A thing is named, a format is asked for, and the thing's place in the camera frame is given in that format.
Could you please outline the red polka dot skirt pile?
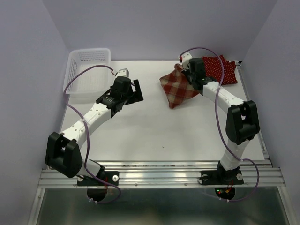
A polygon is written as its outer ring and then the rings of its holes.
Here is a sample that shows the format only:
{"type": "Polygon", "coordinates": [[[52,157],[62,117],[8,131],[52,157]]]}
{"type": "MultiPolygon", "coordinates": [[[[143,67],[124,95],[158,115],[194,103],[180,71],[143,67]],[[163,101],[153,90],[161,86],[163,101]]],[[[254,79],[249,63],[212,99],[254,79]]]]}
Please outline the red polka dot skirt pile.
{"type": "MultiPolygon", "coordinates": [[[[231,85],[237,84],[238,81],[235,77],[236,65],[234,61],[227,61],[223,55],[220,55],[219,58],[223,63],[224,68],[224,78],[222,85],[231,85]]],[[[202,57],[204,62],[206,75],[213,77],[218,82],[221,82],[222,78],[222,67],[218,57],[202,57]]]]}

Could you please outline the red plaid skirt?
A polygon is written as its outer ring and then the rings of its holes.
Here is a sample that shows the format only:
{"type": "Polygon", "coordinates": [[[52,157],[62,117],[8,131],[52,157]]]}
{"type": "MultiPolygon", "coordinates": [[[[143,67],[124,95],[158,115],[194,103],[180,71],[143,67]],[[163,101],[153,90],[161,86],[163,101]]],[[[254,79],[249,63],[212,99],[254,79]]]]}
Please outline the red plaid skirt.
{"type": "Polygon", "coordinates": [[[169,108],[173,109],[181,105],[184,101],[199,94],[189,84],[187,78],[182,73],[183,67],[180,64],[174,65],[174,70],[160,77],[160,85],[165,92],[169,108]]]}

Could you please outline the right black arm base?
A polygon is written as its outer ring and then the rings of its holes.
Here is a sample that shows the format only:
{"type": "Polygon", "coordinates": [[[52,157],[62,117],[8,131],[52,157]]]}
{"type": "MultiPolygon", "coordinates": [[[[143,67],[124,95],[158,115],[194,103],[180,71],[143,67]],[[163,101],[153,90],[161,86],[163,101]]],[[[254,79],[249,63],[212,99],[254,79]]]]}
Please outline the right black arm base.
{"type": "Polygon", "coordinates": [[[238,174],[241,174],[241,172],[240,171],[218,172],[217,170],[201,171],[201,176],[198,179],[198,183],[204,186],[208,186],[208,185],[221,186],[221,185],[228,185],[228,184],[242,185],[244,184],[244,180],[243,178],[238,179],[237,178],[238,174]]]}

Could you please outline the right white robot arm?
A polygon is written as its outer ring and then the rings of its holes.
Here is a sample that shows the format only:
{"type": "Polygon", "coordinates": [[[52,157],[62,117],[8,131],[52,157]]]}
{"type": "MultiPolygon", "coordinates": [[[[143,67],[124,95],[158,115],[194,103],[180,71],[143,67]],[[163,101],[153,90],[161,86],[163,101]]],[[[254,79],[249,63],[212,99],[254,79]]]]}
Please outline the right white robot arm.
{"type": "Polygon", "coordinates": [[[191,56],[181,57],[183,74],[189,84],[226,113],[225,132],[228,137],[225,152],[214,171],[201,171],[201,185],[243,184],[240,163],[245,148],[260,131],[254,101],[244,101],[224,89],[213,77],[207,76],[204,61],[191,56]]]}

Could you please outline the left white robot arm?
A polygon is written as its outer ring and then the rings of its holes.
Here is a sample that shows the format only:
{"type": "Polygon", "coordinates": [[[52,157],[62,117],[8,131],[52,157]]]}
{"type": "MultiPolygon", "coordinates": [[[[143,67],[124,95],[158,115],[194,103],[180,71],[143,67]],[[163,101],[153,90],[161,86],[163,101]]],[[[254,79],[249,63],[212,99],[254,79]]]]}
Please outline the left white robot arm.
{"type": "Polygon", "coordinates": [[[100,96],[92,108],[61,133],[49,135],[45,163],[68,178],[87,176],[95,185],[104,181],[104,168],[98,163],[90,165],[88,157],[82,157],[81,147],[87,144],[90,152],[90,136],[103,123],[122,110],[123,106],[143,101],[138,80],[117,76],[110,89],[100,96]]]}

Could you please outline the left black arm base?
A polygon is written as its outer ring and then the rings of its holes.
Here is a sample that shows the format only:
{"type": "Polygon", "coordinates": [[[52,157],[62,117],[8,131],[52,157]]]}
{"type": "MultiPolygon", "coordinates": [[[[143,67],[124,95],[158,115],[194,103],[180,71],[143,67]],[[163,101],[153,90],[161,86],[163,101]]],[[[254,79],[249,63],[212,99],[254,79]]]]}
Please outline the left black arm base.
{"type": "MultiPolygon", "coordinates": [[[[96,177],[99,179],[114,184],[116,186],[119,185],[119,171],[104,171],[99,172],[96,177]]],[[[102,182],[97,181],[96,179],[89,177],[89,176],[83,176],[77,178],[77,186],[79,187],[103,187],[105,184],[102,182]]]]}

